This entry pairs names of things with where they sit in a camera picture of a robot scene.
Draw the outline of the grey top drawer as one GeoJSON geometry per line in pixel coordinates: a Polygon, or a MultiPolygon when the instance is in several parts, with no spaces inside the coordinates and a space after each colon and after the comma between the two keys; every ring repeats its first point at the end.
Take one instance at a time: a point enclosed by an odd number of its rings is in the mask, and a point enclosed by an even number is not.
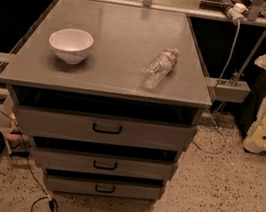
{"type": "Polygon", "coordinates": [[[61,138],[169,151],[185,150],[196,127],[117,116],[15,106],[21,131],[30,136],[61,138]]]}

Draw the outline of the grey drawer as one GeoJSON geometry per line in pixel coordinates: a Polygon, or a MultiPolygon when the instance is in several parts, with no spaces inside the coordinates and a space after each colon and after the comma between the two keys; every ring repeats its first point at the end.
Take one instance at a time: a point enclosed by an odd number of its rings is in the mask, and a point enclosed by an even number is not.
{"type": "Polygon", "coordinates": [[[46,188],[50,191],[156,201],[161,198],[165,188],[160,185],[142,183],[124,183],[118,181],[64,178],[52,175],[44,176],[46,188]]]}
{"type": "Polygon", "coordinates": [[[169,151],[185,150],[196,127],[117,116],[15,106],[21,131],[30,136],[61,138],[169,151]]]}
{"type": "Polygon", "coordinates": [[[36,164],[46,169],[160,181],[172,179],[178,167],[177,163],[162,160],[48,149],[36,145],[33,146],[32,153],[36,164]]]}

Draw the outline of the grey drawer cabinet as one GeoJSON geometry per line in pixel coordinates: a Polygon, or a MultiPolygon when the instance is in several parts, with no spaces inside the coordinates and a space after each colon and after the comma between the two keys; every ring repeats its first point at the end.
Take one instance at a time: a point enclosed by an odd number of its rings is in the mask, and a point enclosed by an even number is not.
{"type": "MultiPolygon", "coordinates": [[[[21,105],[196,126],[211,100],[190,29],[185,14],[90,0],[56,0],[3,69],[0,82],[9,89],[13,110],[21,105]],[[79,64],[62,61],[49,44],[51,34],[67,28],[82,29],[93,36],[89,56],[79,64]],[[177,64],[153,90],[140,88],[142,68],[169,48],[179,51],[177,64]]],[[[32,149],[36,145],[174,163],[184,151],[23,134],[29,137],[32,149]]],[[[164,188],[169,181],[40,168],[44,176],[69,179],[164,188]]]]}

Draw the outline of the grey middle drawer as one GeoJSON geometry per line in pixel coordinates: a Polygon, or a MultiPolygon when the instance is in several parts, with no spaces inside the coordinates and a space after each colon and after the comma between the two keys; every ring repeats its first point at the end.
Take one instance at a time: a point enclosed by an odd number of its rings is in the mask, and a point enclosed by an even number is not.
{"type": "Polygon", "coordinates": [[[36,145],[33,146],[32,153],[36,164],[46,169],[160,181],[172,179],[178,167],[177,163],[162,160],[48,149],[36,145]]]}

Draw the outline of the grey bottom drawer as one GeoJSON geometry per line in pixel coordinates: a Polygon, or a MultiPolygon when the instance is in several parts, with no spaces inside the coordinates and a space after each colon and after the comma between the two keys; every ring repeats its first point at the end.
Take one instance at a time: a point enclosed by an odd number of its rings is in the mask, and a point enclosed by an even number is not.
{"type": "Polygon", "coordinates": [[[156,201],[161,198],[165,188],[160,185],[142,183],[124,183],[118,181],[64,178],[52,175],[44,176],[46,188],[50,191],[156,201]]]}

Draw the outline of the diagonal metal rod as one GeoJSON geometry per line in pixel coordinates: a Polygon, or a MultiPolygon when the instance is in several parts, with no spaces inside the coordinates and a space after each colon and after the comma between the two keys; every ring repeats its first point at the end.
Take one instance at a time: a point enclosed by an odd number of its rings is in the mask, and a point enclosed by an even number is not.
{"type": "MultiPolygon", "coordinates": [[[[255,21],[256,18],[259,17],[259,15],[266,16],[266,0],[252,0],[251,9],[248,11],[247,19],[249,21],[255,21]]],[[[247,65],[253,58],[258,48],[261,46],[261,43],[265,39],[265,37],[266,28],[262,32],[262,35],[260,35],[258,41],[253,46],[252,51],[248,54],[248,57],[245,59],[245,62],[242,64],[241,68],[238,70],[237,73],[235,72],[234,75],[232,75],[231,79],[225,82],[225,85],[234,87],[238,82],[240,82],[240,77],[242,76],[244,70],[246,69],[247,65]]]]}

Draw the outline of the white power strip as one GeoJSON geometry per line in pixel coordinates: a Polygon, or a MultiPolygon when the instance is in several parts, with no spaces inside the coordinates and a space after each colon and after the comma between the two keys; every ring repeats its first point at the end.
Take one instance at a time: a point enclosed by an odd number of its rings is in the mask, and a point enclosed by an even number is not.
{"type": "Polygon", "coordinates": [[[243,20],[243,15],[248,10],[242,3],[232,3],[231,0],[217,0],[217,2],[223,9],[225,15],[234,23],[243,20]]]}

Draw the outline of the clear plastic water bottle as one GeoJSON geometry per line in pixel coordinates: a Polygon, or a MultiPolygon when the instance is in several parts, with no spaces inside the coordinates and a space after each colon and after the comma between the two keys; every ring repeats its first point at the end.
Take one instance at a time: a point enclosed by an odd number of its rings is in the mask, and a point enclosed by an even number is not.
{"type": "Polygon", "coordinates": [[[164,49],[160,55],[142,68],[140,73],[140,88],[153,90],[171,72],[177,64],[179,51],[177,48],[164,49]]]}

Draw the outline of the white ceramic bowl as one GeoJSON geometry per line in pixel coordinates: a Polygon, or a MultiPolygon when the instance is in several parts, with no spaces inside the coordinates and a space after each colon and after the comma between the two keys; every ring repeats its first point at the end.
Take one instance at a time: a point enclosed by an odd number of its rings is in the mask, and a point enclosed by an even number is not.
{"type": "Polygon", "coordinates": [[[49,44],[56,57],[67,64],[79,64],[89,56],[93,36],[82,29],[62,29],[49,36],[49,44]]]}

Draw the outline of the grey metal bracket block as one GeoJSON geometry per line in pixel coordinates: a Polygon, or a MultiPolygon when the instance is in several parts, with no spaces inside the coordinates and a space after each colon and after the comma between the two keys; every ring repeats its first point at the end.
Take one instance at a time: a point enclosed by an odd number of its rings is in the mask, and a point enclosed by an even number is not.
{"type": "Polygon", "coordinates": [[[241,104],[250,93],[250,87],[246,82],[237,81],[236,84],[229,85],[227,80],[222,80],[218,84],[217,79],[211,77],[207,77],[205,82],[212,101],[241,104]]]}

